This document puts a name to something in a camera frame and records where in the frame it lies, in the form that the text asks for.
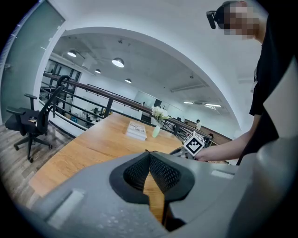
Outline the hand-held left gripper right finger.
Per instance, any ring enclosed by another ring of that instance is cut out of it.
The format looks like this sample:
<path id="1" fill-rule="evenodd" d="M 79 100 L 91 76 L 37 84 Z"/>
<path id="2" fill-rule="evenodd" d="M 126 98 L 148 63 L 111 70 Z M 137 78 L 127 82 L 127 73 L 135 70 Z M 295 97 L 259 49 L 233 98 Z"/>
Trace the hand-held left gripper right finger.
<path id="1" fill-rule="evenodd" d="M 164 194 L 164 224 L 155 238 L 244 238 L 239 205 L 253 174 L 253 155 L 241 165 L 198 162 L 152 152 L 150 172 Z"/>

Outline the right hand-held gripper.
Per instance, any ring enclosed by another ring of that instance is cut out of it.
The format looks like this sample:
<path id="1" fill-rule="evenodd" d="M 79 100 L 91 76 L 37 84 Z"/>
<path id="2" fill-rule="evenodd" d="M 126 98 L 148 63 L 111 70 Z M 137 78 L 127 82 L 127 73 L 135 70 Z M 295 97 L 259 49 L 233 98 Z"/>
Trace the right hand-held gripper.
<path id="1" fill-rule="evenodd" d="M 203 136 L 193 131 L 183 142 L 183 146 L 170 153 L 177 157 L 194 160 L 195 156 L 203 149 L 205 141 Z"/>

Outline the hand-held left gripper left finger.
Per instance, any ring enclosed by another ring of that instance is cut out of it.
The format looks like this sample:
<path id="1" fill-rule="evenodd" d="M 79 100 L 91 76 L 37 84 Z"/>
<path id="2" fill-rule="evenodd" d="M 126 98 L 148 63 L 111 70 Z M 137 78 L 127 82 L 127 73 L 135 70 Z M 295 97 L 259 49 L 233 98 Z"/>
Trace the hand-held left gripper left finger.
<path id="1" fill-rule="evenodd" d="M 167 230 L 142 192 L 149 153 L 98 163 L 77 172 L 25 210 L 45 238 L 160 238 Z"/>

